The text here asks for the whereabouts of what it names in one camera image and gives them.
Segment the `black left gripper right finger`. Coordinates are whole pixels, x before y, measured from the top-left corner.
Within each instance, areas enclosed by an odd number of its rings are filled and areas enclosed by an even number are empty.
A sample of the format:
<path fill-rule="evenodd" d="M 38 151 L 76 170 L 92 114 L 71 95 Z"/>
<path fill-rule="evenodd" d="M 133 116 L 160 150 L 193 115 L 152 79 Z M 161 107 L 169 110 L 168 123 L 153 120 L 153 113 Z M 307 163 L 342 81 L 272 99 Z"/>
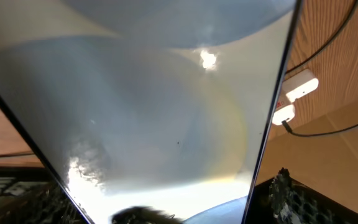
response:
<path fill-rule="evenodd" d="M 290 177 L 288 169 L 255 186 L 245 224 L 358 224 L 358 213 Z"/>

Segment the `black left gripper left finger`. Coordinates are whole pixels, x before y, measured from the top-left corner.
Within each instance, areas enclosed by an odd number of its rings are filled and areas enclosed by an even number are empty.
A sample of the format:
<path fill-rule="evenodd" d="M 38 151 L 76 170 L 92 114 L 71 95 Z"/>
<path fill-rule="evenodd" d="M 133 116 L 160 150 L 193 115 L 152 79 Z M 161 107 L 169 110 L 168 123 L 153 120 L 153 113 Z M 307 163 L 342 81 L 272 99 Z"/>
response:
<path fill-rule="evenodd" d="M 37 187 L 0 208 L 0 224 L 85 224 L 86 219 L 56 184 Z"/>

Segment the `blue Galaxy smartphone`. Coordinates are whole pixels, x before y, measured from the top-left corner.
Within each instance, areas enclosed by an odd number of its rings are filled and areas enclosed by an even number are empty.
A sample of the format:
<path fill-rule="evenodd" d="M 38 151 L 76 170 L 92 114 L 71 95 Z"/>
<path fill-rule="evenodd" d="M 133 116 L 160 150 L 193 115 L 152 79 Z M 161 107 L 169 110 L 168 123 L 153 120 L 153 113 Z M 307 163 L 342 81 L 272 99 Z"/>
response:
<path fill-rule="evenodd" d="M 92 223 L 244 223 L 301 2 L 0 0 L 0 109 Z"/>

